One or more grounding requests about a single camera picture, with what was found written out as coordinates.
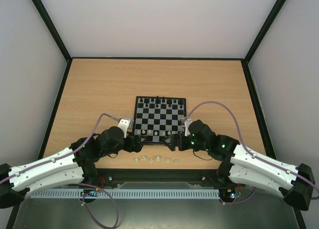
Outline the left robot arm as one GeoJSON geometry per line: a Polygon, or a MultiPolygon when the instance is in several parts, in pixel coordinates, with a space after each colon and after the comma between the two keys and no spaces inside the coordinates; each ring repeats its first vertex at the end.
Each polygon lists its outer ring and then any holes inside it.
{"type": "Polygon", "coordinates": [[[0,207],[10,208],[31,195],[69,184],[91,184],[98,177],[95,167],[102,157],[126,152],[140,152],[146,137],[125,133],[113,126],[101,134],[80,138],[69,147],[38,161],[0,167],[0,207]]]}

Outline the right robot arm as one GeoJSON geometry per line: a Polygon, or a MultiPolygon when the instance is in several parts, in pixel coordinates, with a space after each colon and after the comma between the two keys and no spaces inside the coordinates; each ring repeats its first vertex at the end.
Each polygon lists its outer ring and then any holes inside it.
{"type": "Polygon", "coordinates": [[[215,134],[200,120],[187,120],[185,132],[170,134],[163,143],[172,151],[205,151],[220,161],[219,183],[245,184],[270,192],[300,211],[310,207],[314,176],[306,164],[290,165],[269,158],[226,135],[215,134]]]}

